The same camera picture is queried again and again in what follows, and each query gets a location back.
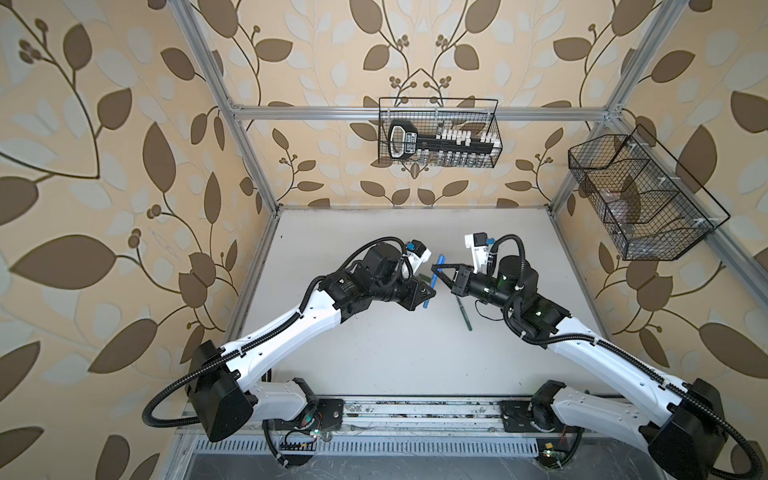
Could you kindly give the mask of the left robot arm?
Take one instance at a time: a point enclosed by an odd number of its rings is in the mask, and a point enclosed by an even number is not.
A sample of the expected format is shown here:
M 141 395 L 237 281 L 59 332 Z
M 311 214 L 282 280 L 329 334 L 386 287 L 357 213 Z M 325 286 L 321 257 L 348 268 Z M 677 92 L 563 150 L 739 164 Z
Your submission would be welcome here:
M 419 240 L 375 239 L 336 270 L 314 278 L 300 303 L 264 327 L 220 347 L 207 341 L 193 353 L 189 372 L 153 397 L 142 411 L 153 428 L 202 426 L 211 442 L 251 421 L 310 420 L 317 400 L 300 379 L 275 383 L 266 374 L 318 335 L 340 326 L 374 302 L 416 310 L 436 294 L 419 278 L 431 256 Z

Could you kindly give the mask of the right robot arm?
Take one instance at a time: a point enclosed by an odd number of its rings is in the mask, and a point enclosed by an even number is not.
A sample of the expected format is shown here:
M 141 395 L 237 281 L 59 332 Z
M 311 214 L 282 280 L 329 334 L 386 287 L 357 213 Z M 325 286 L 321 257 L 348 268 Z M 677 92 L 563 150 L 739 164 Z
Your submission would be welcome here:
M 560 381 L 548 381 L 531 399 L 534 424 L 583 428 L 647 453 L 675 479 L 759 479 L 756 450 L 725 418 L 721 395 L 704 380 L 687 383 L 663 373 L 596 334 L 537 291 L 522 239 L 497 240 L 483 232 L 465 238 L 473 262 L 437 263 L 431 270 L 458 297 L 497 307 L 506 327 L 524 343 L 580 365 L 621 395 L 611 400 Z

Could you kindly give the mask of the blue pen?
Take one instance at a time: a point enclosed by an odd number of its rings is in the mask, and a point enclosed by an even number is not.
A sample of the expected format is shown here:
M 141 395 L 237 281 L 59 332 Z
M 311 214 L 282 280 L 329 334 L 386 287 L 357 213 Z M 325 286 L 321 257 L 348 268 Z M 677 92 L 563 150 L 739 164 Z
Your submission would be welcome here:
M 438 277 L 438 275 L 437 275 L 436 273 L 432 273 L 432 276 L 431 276 L 431 277 L 432 277 L 432 278 L 431 278 L 431 282 L 430 282 L 430 287 L 431 287 L 432 289 L 435 289 L 435 287 L 436 287 L 436 285 L 437 285 L 437 282 L 438 282 L 438 280 L 439 280 L 439 277 Z M 428 308 L 428 306 L 429 306 L 429 300 L 426 300 L 426 301 L 424 302 L 424 304 L 423 304 L 423 308 L 424 308 L 424 309 L 427 309 L 427 308 Z

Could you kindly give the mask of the green pen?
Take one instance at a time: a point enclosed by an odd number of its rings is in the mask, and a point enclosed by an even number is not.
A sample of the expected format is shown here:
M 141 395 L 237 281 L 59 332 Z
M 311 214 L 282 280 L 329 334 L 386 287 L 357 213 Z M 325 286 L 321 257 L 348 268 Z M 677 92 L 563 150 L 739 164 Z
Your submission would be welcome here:
M 463 318 L 463 321 L 464 321 L 468 331 L 472 332 L 473 331 L 473 326 L 471 324 L 471 321 L 469 319 L 469 315 L 468 315 L 468 313 L 467 313 L 467 311 L 466 311 L 466 309 L 465 309 L 461 299 L 459 297 L 456 297 L 456 301 L 457 301 L 459 311 L 461 313 L 461 316 Z

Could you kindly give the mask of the black tool in basket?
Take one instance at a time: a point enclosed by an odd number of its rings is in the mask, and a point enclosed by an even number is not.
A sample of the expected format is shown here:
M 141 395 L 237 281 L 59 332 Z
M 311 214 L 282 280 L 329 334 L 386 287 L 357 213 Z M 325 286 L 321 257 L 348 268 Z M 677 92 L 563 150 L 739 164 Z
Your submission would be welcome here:
M 392 159 L 404 160 L 414 154 L 458 152 L 492 157 L 501 153 L 502 142 L 492 133 L 473 137 L 471 131 L 446 130 L 428 134 L 408 120 L 394 120 L 384 137 L 384 146 Z

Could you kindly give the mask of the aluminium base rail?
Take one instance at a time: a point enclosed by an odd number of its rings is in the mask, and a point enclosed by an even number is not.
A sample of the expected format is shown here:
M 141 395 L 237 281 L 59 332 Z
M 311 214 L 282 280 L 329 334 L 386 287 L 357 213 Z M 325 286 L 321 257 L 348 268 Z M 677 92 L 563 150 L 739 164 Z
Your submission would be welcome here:
M 554 397 L 323 397 L 302 433 L 275 423 L 265 434 L 253 421 L 211 442 L 201 428 L 177 434 L 184 454 L 269 455 L 293 458 L 491 457 L 535 458 L 570 448 L 577 429 L 586 440 L 618 441 L 646 453 L 641 434 L 649 415 L 616 395 L 570 387 Z

